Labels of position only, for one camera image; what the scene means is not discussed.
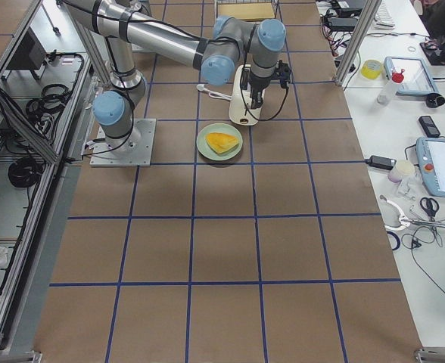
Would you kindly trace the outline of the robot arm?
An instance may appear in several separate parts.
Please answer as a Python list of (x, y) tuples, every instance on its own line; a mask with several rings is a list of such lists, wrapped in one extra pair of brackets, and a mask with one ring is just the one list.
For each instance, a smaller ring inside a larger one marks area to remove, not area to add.
[(141, 135), (133, 116), (144, 96), (146, 81), (132, 58), (132, 46), (199, 70), (211, 85), (227, 83), (239, 61), (244, 61), (240, 88), (248, 90), (245, 107), (263, 106), (265, 90), (273, 80), (288, 88), (290, 67), (279, 60), (286, 39), (284, 24), (277, 19), (249, 23), (220, 16), (210, 39), (198, 37), (139, 12), (128, 2), (68, 1), (73, 19), (85, 29), (104, 37), (114, 90), (95, 99), (95, 117), (105, 133), (107, 149), (120, 156), (136, 146)]

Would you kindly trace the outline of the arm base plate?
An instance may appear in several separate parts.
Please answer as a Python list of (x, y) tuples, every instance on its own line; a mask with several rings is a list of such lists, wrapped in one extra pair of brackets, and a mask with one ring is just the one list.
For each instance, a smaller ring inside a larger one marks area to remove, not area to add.
[(135, 119), (134, 129), (125, 138), (96, 143), (89, 161), (91, 167), (150, 166), (156, 119)]

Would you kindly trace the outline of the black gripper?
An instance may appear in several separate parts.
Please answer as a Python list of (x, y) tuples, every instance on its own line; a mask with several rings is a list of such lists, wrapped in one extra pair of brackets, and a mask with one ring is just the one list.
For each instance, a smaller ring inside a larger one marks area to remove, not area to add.
[(258, 76), (250, 71), (248, 82), (251, 87), (251, 109), (259, 109), (263, 106), (263, 91), (269, 86), (271, 76)]

